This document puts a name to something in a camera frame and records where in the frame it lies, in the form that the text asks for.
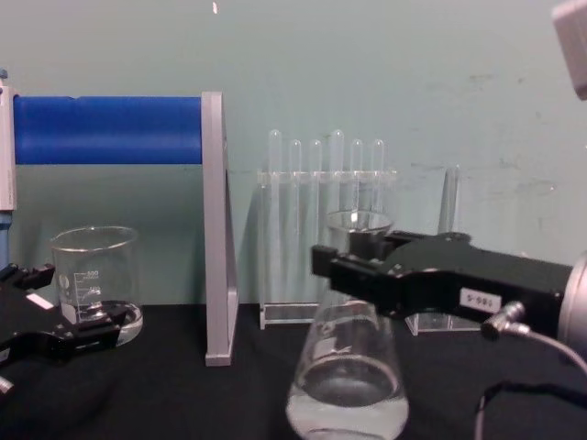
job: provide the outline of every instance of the blue foam padding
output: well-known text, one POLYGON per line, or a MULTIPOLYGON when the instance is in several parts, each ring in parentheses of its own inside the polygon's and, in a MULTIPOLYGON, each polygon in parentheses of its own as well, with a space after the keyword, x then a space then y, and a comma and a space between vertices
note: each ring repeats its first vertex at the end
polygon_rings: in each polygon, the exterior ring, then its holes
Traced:
POLYGON ((201 164, 199 97, 14 101, 19 165, 201 164))

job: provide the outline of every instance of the light blue wall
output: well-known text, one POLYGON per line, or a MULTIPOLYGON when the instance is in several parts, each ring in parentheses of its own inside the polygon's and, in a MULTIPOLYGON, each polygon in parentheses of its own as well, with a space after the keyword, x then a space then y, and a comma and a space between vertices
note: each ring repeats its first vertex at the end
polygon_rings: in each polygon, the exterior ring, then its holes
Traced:
MULTIPOLYGON (((550 22, 556 3, 218 0, 214 14, 208 0, 13 0, 0 64, 22 94, 222 90, 239 276, 256 301, 242 261, 272 128, 384 139, 403 176, 403 228, 434 230, 440 169, 459 164, 461 229, 488 248, 572 263, 587 248, 587 104, 550 22)), ((28 168, 18 189, 16 262, 49 258, 47 239, 65 227, 123 223, 142 237, 145 302, 198 300, 199 168, 28 168)))

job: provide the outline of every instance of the erlenmeyer flask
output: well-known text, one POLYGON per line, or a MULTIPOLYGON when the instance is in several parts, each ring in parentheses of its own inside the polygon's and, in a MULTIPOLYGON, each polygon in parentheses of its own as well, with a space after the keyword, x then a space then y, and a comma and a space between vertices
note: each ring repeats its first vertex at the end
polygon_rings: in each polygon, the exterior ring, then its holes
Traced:
MULTIPOLYGON (((383 214, 328 216, 330 245, 374 258, 373 237, 389 230, 383 214)), ((287 403, 304 439, 392 440, 404 429, 404 394, 393 330, 372 304, 326 290, 312 323, 287 403)))

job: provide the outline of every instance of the glass beaker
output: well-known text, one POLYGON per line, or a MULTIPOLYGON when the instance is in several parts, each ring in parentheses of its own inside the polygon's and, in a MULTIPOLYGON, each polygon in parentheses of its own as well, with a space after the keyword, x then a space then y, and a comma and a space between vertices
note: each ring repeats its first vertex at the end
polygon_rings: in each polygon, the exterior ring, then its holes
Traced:
POLYGON ((127 308, 118 344, 134 339, 143 326, 138 298, 134 229, 87 226, 51 239, 61 313, 73 324, 104 317, 108 309, 127 308))
MULTIPOLYGON (((373 236, 390 227, 379 213, 332 213, 329 244, 375 258, 373 236)), ((290 389, 286 412, 293 429, 312 440, 392 440, 408 411, 391 321, 370 303, 326 290, 290 389)))

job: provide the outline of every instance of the black cloth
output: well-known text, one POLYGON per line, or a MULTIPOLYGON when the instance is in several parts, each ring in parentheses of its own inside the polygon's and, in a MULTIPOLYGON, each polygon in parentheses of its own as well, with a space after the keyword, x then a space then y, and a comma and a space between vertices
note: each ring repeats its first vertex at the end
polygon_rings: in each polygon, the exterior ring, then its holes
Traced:
MULTIPOLYGON (((0 402, 0 439, 296 439, 284 408, 307 326, 260 330, 258 313, 240 307, 230 367, 205 367, 205 309, 183 305, 145 307, 141 334, 116 350, 0 369, 15 383, 0 402)), ((500 380, 587 389, 532 342, 394 329, 410 402, 402 440, 471 440, 477 400, 500 380)), ((587 437, 587 412, 549 397, 500 395, 485 423, 488 440, 587 437)))

